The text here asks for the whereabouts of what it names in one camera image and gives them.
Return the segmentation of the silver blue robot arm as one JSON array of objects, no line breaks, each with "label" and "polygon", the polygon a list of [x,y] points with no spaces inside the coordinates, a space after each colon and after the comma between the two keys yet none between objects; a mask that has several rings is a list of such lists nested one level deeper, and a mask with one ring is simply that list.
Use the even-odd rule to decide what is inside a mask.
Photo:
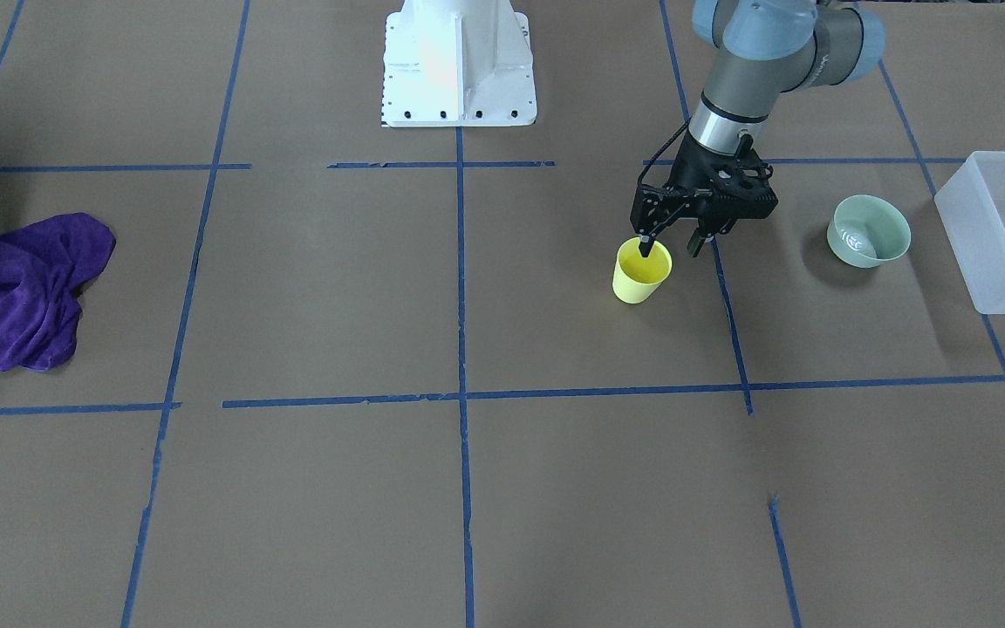
[{"label": "silver blue robot arm", "polygon": [[695,256],[739,220],[769,217],[773,167],[756,143],[779,97],[861,79],[886,44],[880,17],[827,1],[698,1],[693,26],[717,56],[693,114],[667,141],[678,148],[667,181],[638,178],[630,222],[642,257],[678,220],[695,221]]}]

